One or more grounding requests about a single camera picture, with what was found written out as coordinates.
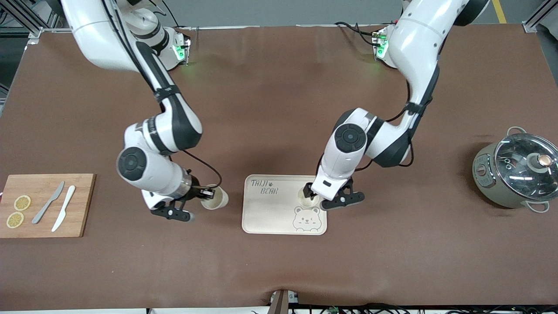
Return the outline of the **white paper cup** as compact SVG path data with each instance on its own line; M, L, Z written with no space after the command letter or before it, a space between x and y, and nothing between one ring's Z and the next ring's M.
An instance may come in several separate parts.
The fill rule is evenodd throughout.
M304 188L298 190L297 197L298 197L299 204L307 208L316 207L321 202L321 197L319 195L305 197Z

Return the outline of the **white plastic cup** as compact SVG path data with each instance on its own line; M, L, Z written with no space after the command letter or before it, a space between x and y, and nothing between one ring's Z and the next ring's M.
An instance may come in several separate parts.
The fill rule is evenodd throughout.
M214 190L214 195L212 199L202 199L201 205L205 209L214 210L223 208L228 204L229 196L225 190L221 187L217 187L215 184L209 184L208 187Z

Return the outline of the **white bear print tray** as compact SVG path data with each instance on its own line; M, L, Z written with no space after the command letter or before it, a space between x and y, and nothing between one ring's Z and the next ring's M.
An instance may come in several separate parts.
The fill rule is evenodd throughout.
M242 228L248 234L319 236L327 230L327 212L303 207L298 190L312 182L308 175L253 174L246 178Z

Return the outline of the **brown table mat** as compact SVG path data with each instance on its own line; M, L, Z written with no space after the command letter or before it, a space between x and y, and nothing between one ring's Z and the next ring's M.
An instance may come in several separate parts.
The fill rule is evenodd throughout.
M172 72L203 125L193 154L223 176L227 207L154 216L117 174L123 133L159 113L137 73L100 69L72 34L42 34L0 117L0 189L10 174L93 173L83 237L0 239L0 311L257 306L275 290L306 304L558 304L558 208L502 209L472 179L476 153L523 127L558 145L558 87L519 24L454 27L410 167L354 176L358 205L320 236L242 229L251 174L314 175L333 126L361 107L390 119L405 78L340 27L190 33Z

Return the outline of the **wooden cutting board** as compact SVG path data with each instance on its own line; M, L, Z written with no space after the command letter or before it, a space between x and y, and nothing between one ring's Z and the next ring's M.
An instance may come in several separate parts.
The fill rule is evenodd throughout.
M86 217L92 198L95 174L12 174L7 177L0 201L0 239L30 239L48 237L80 237L85 228ZM31 221L52 196L61 181L65 186L38 224ZM55 232L51 229L63 205L70 185L75 185L75 193L66 210L66 217ZM14 201L20 195L28 195L32 203L24 211L14 209ZM13 212L22 212L25 216L22 225L9 229L6 225L8 216Z

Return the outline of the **white plastic knife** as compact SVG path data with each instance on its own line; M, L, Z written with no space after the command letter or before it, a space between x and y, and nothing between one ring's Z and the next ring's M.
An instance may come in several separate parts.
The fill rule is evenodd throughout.
M57 231L57 229L63 223L63 221L64 221L64 219L67 215L66 210L67 210L68 205L69 205L69 203L70 203L70 201L71 201L71 199L72 199L72 197L75 193L75 190L76 190L75 185L70 185L70 187L68 187L68 191L65 195L64 202L62 203L62 207L60 209L60 212L58 213L58 217L57 217L57 219L56 219L56 221L55 221L55 223L54 223L54 225L51 229L51 232Z

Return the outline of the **grey plastic knife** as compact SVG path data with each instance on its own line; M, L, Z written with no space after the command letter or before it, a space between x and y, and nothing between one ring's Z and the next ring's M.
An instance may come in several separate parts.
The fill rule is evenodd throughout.
M32 219L32 221L31 221L32 224L38 224L42 220L42 217L45 215L45 213L48 210L48 208L50 207L50 205L56 199L58 199L58 197L61 195L64 186L65 186L65 181L61 181L61 183L58 185L57 189L54 191L52 196L48 199L48 201L45 203L45 205L40 209L40 211Z

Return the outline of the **green electric cooking pot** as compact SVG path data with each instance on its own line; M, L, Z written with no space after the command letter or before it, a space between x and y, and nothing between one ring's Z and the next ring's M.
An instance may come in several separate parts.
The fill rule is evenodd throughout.
M528 133L522 127L508 128L506 137L515 133ZM531 199L519 195L508 187L496 169L496 149L499 142L494 142L481 149L473 160L472 175L476 186L490 201L506 208L528 208L534 213L549 211L549 202L558 198Z

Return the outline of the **glass pot lid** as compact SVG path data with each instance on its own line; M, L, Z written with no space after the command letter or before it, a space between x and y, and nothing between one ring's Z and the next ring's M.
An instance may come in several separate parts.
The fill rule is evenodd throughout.
M530 133L502 139L496 149L496 169L519 195L548 199L558 195L558 147Z

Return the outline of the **grey metal post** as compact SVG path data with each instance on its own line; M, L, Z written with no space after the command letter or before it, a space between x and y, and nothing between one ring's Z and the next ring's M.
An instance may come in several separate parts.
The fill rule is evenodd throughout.
M289 314L289 291L277 290L272 296L267 314Z

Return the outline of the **aluminium frame profile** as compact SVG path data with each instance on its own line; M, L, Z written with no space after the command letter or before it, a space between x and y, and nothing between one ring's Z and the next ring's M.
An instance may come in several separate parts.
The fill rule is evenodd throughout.
M527 20L522 21L522 27L526 33L536 33L537 26L546 16L558 7L558 0L543 0Z
M0 8L12 17L12 21L19 24L9 27L4 26L4 22L0 22L0 38L28 38L28 36L36 38L44 28L48 27L48 24L24 0L0 0Z

